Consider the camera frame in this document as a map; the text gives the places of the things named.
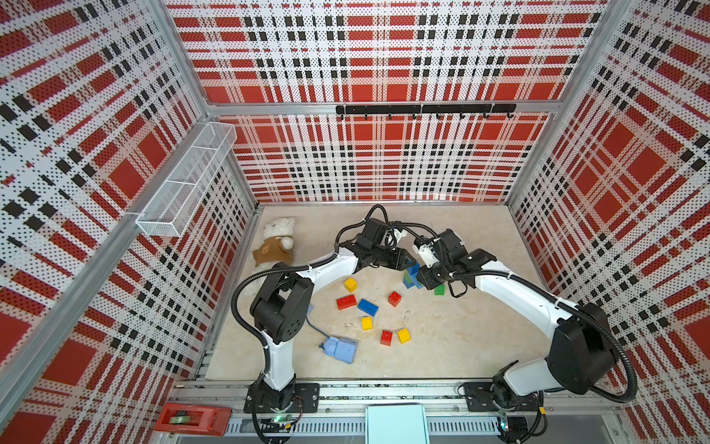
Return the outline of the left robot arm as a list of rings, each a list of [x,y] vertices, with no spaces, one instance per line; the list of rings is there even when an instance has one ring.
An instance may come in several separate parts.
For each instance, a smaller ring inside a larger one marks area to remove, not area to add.
[[[403,271],[415,265],[399,246],[408,233],[414,233],[409,223],[389,219],[382,205],[374,205],[362,221],[338,232],[329,255],[301,266],[280,262],[238,285],[231,314],[259,340],[264,354],[264,368],[250,386],[253,412],[260,405],[286,411],[297,399],[293,340],[306,322],[312,296],[364,268]]]

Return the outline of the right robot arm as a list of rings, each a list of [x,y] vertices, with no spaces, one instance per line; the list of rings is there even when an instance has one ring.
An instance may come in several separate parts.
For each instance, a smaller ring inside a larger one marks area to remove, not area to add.
[[[512,409],[529,395],[547,390],[587,392],[614,403],[630,403],[638,376],[630,357],[597,305],[576,305],[553,295],[508,268],[483,249],[467,251],[451,229],[417,236],[413,249],[422,259],[418,277],[427,289],[455,282],[504,303],[549,340],[547,355],[513,362],[492,379],[496,403]]]

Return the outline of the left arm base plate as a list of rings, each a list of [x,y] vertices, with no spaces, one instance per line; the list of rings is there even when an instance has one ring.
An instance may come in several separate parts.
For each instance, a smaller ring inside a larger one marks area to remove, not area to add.
[[[243,412],[270,414],[277,412],[312,414],[318,410],[320,388],[317,383],[291,381],[283,390],[274,390],[265,382],[256,381],[248,388]]]

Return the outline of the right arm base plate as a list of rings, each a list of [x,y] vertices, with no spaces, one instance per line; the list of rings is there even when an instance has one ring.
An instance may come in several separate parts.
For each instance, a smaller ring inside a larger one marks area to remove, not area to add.
[[[544,404],[543,392],[521,396],[492,380],[465,382],[461,386],[470,412],[536,412]]]

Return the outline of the light blue long lego brick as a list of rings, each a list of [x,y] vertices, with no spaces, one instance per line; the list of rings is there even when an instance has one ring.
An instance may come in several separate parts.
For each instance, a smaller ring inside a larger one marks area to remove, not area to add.
[[[421,290],[425,287],[419,280],[418,280],[418,272],[419,272],[420,266],[413,266],[412,268],[404,270],[404,276],[408,276],[415,284],[414,287],[416,287],[418,290]]]

